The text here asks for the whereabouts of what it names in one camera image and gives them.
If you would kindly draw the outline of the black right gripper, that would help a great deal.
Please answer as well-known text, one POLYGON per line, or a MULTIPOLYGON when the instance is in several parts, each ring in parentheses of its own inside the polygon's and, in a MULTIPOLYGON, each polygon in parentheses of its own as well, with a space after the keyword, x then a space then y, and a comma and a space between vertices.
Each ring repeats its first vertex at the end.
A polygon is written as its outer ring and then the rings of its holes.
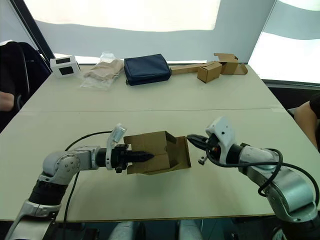
POLYGON ((203 151, 206 150, 207 158, 210 161, 219 161, 221 156, 221 147, 219 146, 219 139, 215 134, 212 134, 209 138, 197 135, 187 135, 188 141, 196 148, 203 151))

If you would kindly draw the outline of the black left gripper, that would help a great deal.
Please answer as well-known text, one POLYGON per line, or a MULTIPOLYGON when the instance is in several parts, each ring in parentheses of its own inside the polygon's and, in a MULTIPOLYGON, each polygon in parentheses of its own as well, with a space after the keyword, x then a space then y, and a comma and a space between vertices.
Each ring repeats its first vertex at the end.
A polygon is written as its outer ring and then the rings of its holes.
POLYGON ((154 157, 147 151, 130 151, 128 144, 118 144, 111 151, 111 167, 116 173, 126 170, 129 163, 143 163, 154 157))

